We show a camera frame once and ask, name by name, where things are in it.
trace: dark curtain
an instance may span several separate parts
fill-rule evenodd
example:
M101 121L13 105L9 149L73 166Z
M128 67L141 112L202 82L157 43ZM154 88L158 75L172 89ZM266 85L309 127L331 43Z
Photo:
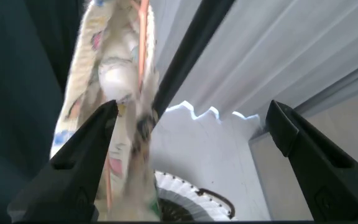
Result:
M0 0L0 223L47 163L83 4Z

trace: floor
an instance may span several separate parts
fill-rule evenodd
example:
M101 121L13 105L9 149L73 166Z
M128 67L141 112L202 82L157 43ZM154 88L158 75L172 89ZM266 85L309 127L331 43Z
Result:
M358 162L358 96L306 119ZM291 165L271 136L250 147L272 220L312 220Z
M169 108L153 131L152 167L228 198L240 220L270 220L248 145L258 128L257 116L220 121L213 108L196 118L184 102Z

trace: black rod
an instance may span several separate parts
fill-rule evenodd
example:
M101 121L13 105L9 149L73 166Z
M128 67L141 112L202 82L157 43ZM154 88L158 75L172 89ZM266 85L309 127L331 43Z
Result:
M160 84L153 107L159 118L171 103L190 70L235 0L203 0Z

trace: gray wall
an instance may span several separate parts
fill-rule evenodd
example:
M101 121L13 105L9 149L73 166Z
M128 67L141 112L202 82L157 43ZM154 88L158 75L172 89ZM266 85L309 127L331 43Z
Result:
M358 162L358 95L307 119ZM312 220L291 165L271 136L250 148L272 220Z

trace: basket handle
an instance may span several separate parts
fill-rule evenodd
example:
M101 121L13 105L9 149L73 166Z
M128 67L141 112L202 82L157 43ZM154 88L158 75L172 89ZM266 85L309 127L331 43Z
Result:
M224 202L230 208L228 217L230 219L232 219L234 217L234 215L236 214L236 209L234 208L234 205L227 198L223 197L222 195L219 195L218 193L210 191L208 189L198 189L198 191L196 192L196 194L198 196L201 196L204 193L212 195L213 197L216 197L219 200L221 200L222 202Z

